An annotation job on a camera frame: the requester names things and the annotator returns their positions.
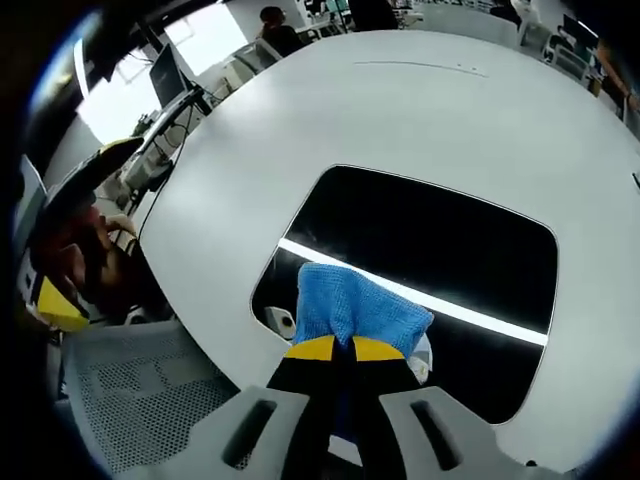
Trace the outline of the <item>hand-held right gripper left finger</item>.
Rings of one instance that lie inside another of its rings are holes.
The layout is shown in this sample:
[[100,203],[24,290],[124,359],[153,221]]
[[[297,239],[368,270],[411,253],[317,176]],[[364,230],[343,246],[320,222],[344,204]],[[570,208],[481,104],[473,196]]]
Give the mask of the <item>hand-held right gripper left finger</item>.
[[293,345],[265,387],[232,398],[221,415],[220,460],[234,479],[316,479],[333,428],[336,339]]

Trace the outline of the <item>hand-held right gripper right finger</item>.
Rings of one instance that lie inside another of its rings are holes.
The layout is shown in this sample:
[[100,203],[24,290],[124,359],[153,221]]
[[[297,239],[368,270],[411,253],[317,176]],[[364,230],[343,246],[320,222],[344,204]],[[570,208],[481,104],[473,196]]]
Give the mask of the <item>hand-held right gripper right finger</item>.
[[489,424],[444,390],[421,388],[402,353],[356,336],[354,429],[366,479],[501,479]]

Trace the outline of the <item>person's left hand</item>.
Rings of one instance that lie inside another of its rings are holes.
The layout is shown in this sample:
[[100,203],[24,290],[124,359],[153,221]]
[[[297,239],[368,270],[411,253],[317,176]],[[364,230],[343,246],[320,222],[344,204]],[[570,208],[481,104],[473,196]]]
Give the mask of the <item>person's left hand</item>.
[[78,310],[87,305],[114,310],[119,301],[129,261],[110,234],[124,231],[132,237],[136,229],[124,214],[104,215],[91,205],[69,218],[53,237],[52,284]]

